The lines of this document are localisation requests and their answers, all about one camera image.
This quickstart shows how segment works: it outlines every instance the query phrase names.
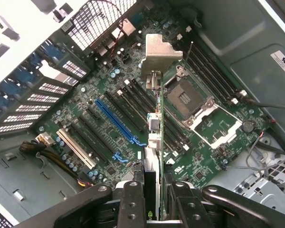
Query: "green circuit board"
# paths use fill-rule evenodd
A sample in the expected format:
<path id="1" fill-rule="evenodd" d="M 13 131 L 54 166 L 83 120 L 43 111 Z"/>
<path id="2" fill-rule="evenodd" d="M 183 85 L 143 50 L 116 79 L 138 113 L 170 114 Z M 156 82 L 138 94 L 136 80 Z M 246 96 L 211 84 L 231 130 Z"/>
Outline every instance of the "green circuit board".
<path id="1" fill-rule="evenodd" d="M 148 142 L 147 113 L 152 112 L 152 107 L 155 109 L 155 105 L 153 106 L 155 96 L 152 91 L 146 91 L 145 83 L 140 82 L 140 62 L 145 57 L 146 34 L 160 33 L 163 35 L 164 41 L 172 42 L 181 31 L 185 31 L 188 25 L 170 15 L 171 9 L 166 4 L 157 5 L 150 11 L 138 13 L 135 17 L 135 25 L 137 30 L 142 31 L 142 36 L 134 35 L 118 47 L 118 49 L 125 49 L 128 59 L 125 61 L 116 56 L 117 64 L 113 66 L 109 59 L 110 53 L 108 53 L 104 58 L 97 60 L 95 62 L 97 69 L 88 76 L 87 81 L 74 88 L 36 125 L 37 132 L 38 128 L 43 126 L 45 132 L 49 133 L 53 139 L 57 138 L 56 132 L 60 128 L 69 129 L 69 134 L 87 153 L 91 152 L 91 146 L 88 145 L 87 140 L 91 142 L 92 147 L 100 154 L 92 155 L 97 163 L 95 169 L 102 175 L 101 179 L 94 180 L 95 183 L 105 180 L 106 184 L 114 186 L 119 181 L 130 180 L 132 165 L 143 158 L 144 148 L 144 146 L 129 142 L 118 127 L 97 107 L 95 100 L 99 99 L 105 103 L 131 134 L 137 136 L 140 143 Z M 172 21 L 169 23 L 169 27 L 163 27 L 169 20 Z M 211 56 L 225 75 L 240 88 L 238 82 L 197 36 L 194 42 L 199 43 L 204 53 Z M 174 63 L 164 74 L 164 82 L 175 76 L 178 66 L 183 67 L 184 65 L 184 60 Z M 115 74 L 112 78 L 111 74 L 116 69 L 119 69 L 120 73 Z M 211 89 L 204 84 L 190 66 L 186 65 L 186 70 L 189 72 L 186 75 L 186 80 L 191 82 L 202 97 L 206 98 L 211 95 L 216 99 Z M 257 107 L 241 102 L 234 106 L 224 105 L 218 99 L 216 102 L 238 119 L 255 123 L 253 132 L 245 133 L 239 128 L 236 138 L 225 144 L 220 150 L 211 149 L 193 131 L 181 126 L 176 121 L 181 117 L 178 110 L 166 99 L 164 101 L 165 108 L 170 110 L 170 112 L 165 112 L 168 128 L 166 126 L 164 128 L 164 139 L 166 140 L 164 160 L 166 162 L 173 161 L 176 179 L 192 182 L 196 188 L 205 186 L 222 170 L 223 162 L 235 159 L 263 130 L 269 127 L 264 114 Z M 90 127 L 87 127 L 79 117 L 87 120 Z M 222 110 L 216 110 L 200 124 L 197 131 L 209 142 L 214 142 L 216 137 L 224 135 L 234 122 L 234 117 Z M 76 126 L 81 131 L 81 135 L 87 139 L 84 140 L 72 126 Z M 90 128 L 93 128 L 95 133 L 91 133 Z M 188 146 L 186 149 L 184 149 L 184 143 L 179 142 L 178 138 L 186 140 Z M 69 156 L 78 167 L 78 174 L 83 170 L 84 164 L 68 147 L 56 144 L 53 148 L 60 155 L 67 154 Z M 116 152 L 119 152 L 120 156 L 128 161 L 120 162 L 113 159 L 112 156 Z"/>

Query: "yellow wire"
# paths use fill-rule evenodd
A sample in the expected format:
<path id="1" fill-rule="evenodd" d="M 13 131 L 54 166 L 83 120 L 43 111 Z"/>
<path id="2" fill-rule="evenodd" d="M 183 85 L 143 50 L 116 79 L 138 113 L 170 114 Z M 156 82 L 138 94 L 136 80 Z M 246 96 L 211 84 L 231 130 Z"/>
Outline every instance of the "yellow wire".
<path id="1" fill-rule="evenodd" d="M 78 184 L 81 186 L 81 187 L 85 187 L 86 185 L 85 184 L 82 184 L 78 181 Z"/>

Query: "motherboard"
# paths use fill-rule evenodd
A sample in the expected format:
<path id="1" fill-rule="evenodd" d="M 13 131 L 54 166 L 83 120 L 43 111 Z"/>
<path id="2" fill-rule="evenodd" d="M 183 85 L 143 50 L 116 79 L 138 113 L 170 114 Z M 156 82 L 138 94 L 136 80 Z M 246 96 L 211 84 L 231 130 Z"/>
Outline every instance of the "motherboard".
<path id="1" fill-rule="evenodd" d="M 256 106 L 245 104 L 241 85 L 203 43 L 194 27 L 166 3 L 129 20 L 133 36 L 114 53 L 92 56 L 97 69 L 36 125 L 55 140 L 53 149 L 92 183 L 112 187 L 133 178 L 148 143 L 148 114 L 157 95 L 141 82 L 147 34 L 162 34 L 183 51 L 163 75 L 163 158 L 177 180 L 205 186 L 269 127 Z"/>

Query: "red wire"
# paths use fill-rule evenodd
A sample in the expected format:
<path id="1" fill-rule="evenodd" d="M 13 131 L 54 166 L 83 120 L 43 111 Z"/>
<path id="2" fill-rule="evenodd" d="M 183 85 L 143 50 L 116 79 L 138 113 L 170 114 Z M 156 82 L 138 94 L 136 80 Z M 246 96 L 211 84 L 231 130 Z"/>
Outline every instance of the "red wire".
<path id="1" fill-rule="evenodd" d="M 96 1 L 102 1 L 102 2 L 106 2 L 106 3 L 111 4 L 111 5 L 114 6 L 114 7 L 117 9 L 117 11 L 120 13 L 120 20 L 121 20 L 122 24 L 121 24 L 120 31 L 119 31 L 119 33 L 118 33 L 117 39 L 116 39 L 116 41 L 114 42 L 114 45 L 113 45 L 113 48 L 112 48 L 112 51 L 111 51 L 111 55 L 110 55 L 110 59 L 111 59 L 111 61 L 113 61 L 113 59 L 114 59 L 114 51 L 115 51 L 115 49 L 116 49 L 116 46 L 117 46 L 117 44 L 118 44 L 119 37 L 120 37 L 120 35 L 121 35 L 122 31 L 123 31 L 123 28 L 124 28 L 123 13 L 122 13 L 122 12 L 120 11 L 120 9 L 116 6 L 116 4 L 115 4 L 115 3 L 112 3 L 111 1 L 108 1 L 108 0 L 96 0 Z"/>

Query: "white pci slot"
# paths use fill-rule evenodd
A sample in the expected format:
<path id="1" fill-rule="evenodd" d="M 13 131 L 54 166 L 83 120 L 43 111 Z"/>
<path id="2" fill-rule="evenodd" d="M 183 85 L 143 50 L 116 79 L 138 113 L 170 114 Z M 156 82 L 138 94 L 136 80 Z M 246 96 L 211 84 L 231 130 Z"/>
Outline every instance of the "white pci slot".
<path id="1" fill-rule="evenodd" d="M 84 149 L 82 149 L 82 147 L 64 129 L 59 129 L 57 134 L 89 169 L 96 166 L 96 162 L 88 156 Z"/>

